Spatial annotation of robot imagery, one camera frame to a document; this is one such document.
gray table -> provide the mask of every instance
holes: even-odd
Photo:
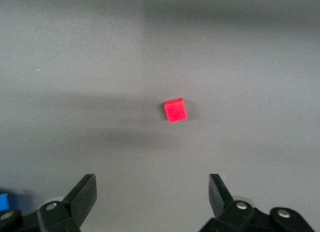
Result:
[[[0,0],[0,187],[28,213],[95,173],[84,232],[196,232],[220,173],[320,231],[319,5]]]

red block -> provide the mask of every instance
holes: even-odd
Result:
[[[183,98],[166,101],[164,103],[164,109],[170,123],[188,118]]]

